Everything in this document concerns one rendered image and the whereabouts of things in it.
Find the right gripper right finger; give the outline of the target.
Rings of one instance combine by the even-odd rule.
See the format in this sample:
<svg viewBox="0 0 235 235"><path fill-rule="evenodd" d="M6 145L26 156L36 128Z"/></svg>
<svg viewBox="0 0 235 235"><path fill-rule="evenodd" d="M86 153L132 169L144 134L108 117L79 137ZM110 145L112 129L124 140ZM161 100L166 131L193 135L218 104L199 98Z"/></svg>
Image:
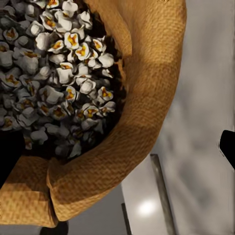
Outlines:
<svg viewBox="0 0 235 235"><path fill-rule="evenodd" d="M235 132L224 130L219 147L235 169Z"/></svg>

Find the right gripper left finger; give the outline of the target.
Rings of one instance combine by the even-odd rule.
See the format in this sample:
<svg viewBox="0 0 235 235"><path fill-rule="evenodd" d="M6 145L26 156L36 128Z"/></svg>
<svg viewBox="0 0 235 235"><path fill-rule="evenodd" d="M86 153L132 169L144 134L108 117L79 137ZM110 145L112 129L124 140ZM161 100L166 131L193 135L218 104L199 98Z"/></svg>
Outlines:
<svg viewBox="0 0 235 235"><path fill-rule="evenodd" d="M25 140L20 130L0 136L0 189L25 150Z"/></svg>

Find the popcorn bag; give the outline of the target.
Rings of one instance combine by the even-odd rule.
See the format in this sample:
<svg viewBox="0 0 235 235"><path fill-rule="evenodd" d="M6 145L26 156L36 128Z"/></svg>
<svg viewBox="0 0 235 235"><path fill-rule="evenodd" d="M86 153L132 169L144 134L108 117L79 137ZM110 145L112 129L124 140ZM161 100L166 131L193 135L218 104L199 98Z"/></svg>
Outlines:
<svg viewBox="0 0 235 235"><path fill-rule="evenodd" d="M100 201L150 153L172 104L187 24L185 0L72 0L90 10L93 38L114 57L115 112L80 155L58 156L57 137L25 149L0 189L0 225L55 228ZM7 73L10 69L1 69ZM0 126L0 136L11 132Z"/></svg>

